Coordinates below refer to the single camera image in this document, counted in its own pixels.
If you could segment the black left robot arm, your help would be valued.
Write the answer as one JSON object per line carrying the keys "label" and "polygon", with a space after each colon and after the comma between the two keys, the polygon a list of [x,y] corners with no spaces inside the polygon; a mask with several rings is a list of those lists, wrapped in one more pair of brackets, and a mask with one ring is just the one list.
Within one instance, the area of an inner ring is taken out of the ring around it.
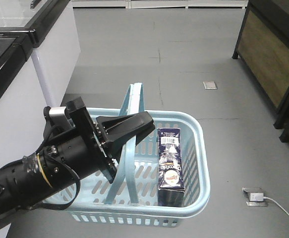
{"label": "black left robot arm", "polygon": [[155,128],[148,112],[92,120],[81,98],[66,103],[65,120],[58,122],[52,108],[44,108],[46,128],[39,148],[31,155],[0,168],[0,220],[19,210],[66,209],[69,204],[44,200],[70,185],[80,187],[100,171],[109,183],[114,164],[128,140],[141,142]]}

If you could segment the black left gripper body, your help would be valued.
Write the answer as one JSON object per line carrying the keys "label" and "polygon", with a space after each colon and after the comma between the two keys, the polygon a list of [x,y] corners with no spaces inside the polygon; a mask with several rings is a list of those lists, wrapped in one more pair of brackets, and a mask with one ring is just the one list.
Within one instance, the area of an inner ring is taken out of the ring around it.
{"label": "black left gripper body", "polygon": [[82,99],[69,101],[64,108],[74,125],[57,123],[50,115],[51,110],[49,106],[43,109],[46,120],[40,146],[43,178],[50,184],[73,184],[101,171],[112,183],[116,167],[111,157],[101,150],[96,138],[100,128],[93,122]]}

